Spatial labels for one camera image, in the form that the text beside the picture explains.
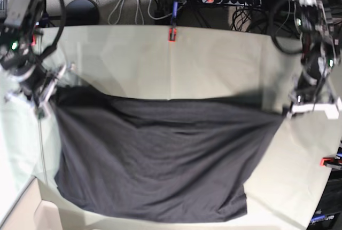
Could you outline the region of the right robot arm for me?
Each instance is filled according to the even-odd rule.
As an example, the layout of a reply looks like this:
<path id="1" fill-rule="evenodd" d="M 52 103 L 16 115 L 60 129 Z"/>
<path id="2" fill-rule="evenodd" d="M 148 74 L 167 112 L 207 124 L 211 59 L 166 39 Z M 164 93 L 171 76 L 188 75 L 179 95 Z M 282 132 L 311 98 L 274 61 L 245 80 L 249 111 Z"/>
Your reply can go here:
<path id="1" fill-rule="evenodd" d="M 36 38 L 43 36 L 37 23 L 43 17 L 46 0 L 13 0 L 1 24 L 1 70 L 18 84 L 18 89 L 7 92 L 4 100 L 26 106 L 38 119 L 50 115 L 49 100 L 70 69 L 67 63 L 56 69 L 46 69 L 43 65 L 57 50 L 66 24 L 64 0 L 58 1 L 61 17 L 57 33 L 40 54 L 34 52 L 33 46 Z"/>

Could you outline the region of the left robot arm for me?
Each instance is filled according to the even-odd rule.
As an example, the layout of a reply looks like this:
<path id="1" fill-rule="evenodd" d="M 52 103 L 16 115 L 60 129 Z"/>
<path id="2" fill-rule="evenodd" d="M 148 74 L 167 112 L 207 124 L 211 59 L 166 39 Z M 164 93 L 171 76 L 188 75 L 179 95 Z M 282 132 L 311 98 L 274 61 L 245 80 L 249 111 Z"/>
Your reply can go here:
<path id="1" fill-rule="evenodd" d="M 341 113 L 341 97 L 334 94 L 328 78 L 333 68 L 340 64 L 341 54 L 329 0 L 278 0 L 270 12 L 270 26 L 281 6 L 289 1 L 294 4 L 294 24 L 300 35 L 301 48 L 295 51 L 281 47 L 275 31 L 270 32 L 279 51 L 301 55 L 302 69 L 289 93 L 291 104 L 287 116 L 324 112 L 328 119 L 336 120 Z"/>

